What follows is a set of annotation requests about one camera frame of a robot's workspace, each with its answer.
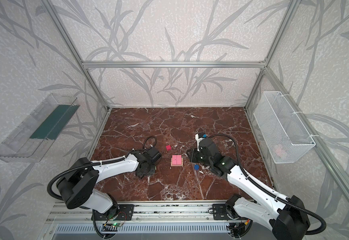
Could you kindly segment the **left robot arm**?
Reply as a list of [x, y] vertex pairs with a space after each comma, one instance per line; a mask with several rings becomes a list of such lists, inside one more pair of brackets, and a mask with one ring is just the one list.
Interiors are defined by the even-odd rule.
[[95, 189], [96, 184], [124, 173], [135, 173], [139, 178], [151, 176], [161, 157], [157, 148], [150, 147], [102, 161], [80, 158], [68, 170], [50, 180], [47, 192], [64, 201], [68, 209], [88, 208], [103, 215], [114, 215], [119, 211], [117, 202], [109, 194]]

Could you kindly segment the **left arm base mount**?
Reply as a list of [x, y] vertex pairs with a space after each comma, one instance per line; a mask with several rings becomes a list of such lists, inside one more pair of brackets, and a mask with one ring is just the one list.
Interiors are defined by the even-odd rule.
[[101, 214], [94, 211], [91, 220], [95, 221], [131, 221], [134, 213], [135, 205], [133, 204], [121, 204], [113, 205], [110, 210]]

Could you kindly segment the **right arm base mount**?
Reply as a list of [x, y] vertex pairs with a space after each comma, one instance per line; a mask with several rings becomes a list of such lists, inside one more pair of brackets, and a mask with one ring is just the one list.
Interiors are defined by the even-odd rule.
[[213, 216], [215, 221], [240, 220], [239, 216], [232, 216], [232, 213], [227, 211], [225, 204], [213, 204], [212, 207], [207, 210], [207, 212]]

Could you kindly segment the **pink block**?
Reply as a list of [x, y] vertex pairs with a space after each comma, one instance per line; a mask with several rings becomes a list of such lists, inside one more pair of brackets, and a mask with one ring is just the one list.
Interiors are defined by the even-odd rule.
[[182, 155], [177, 155], [177, 156], [176, 156], [176, 164], [177, 164], [178, 166], [183, 166]]
[[177, 155], [172, 155], [171, 166], [177, 166]]

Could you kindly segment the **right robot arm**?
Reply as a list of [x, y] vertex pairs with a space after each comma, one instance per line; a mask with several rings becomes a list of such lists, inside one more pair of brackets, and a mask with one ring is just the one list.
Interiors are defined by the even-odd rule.
[[235, 194], [226, 203], [226, 211], [232, 220], [247, 218], [272, 231], [278, 240], [301, 240], [304, 236], [317, 235], [326, 230], [326, 221], [307, 210], [301, 199], [291, 198], [249, 174], [235, 159], [223, 156], [212, 137], [195, 135], [196, 148], [186, 152], [189, 160], [207, 166], [216, 176], [238, 187], [253, 201]]

